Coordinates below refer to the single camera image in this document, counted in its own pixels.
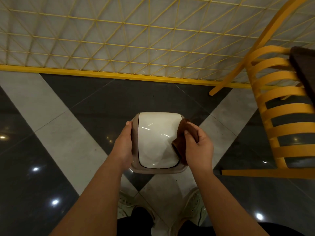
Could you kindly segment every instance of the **right hand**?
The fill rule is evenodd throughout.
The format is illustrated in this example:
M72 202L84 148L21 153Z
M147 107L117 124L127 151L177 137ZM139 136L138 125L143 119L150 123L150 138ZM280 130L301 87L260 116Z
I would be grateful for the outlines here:
M198 133L199 142L196 143L192 135L185 130L186 160L192 171L211 171L213 143L207 134L195 124L188 122Z

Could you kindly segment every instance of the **tiled floor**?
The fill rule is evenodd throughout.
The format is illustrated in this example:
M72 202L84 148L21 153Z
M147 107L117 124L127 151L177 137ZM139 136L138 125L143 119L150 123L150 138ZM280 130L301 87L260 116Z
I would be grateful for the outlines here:
M48 235L106 159L124 123L139 112L180 113L200 125L214 142L215 169L274 168L251 90L225 88L209 96L212 88L0 72L0 135L5 136L0 139L0 209L6 216L0 216L0 235ZM284 144L294 138L295 144L314 140L291 136ZM295 159L290 164L311 163ZM263 221L313 235L314 181L218 177L251 215L259 212ZM166 235L194 187L189 168L173 175L128 170L121 180L124 192L153 209L152 235Z

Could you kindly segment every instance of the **triangular grid pattern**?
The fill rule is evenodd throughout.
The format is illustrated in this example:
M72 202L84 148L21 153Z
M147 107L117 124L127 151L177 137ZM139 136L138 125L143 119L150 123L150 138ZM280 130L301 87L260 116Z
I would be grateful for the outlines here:
M286 1L0 0L0 63L221 80ZM314 7L268 44L314 48Z

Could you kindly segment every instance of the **left hand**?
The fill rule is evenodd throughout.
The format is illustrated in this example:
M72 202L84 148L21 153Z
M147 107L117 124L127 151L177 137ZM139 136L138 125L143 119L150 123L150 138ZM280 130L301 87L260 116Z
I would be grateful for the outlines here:
M115 141L112 152L108 156L112 159L118 160L121 164L122 170L127 170L132 163L131 128L132 121L127 121L124 129Z

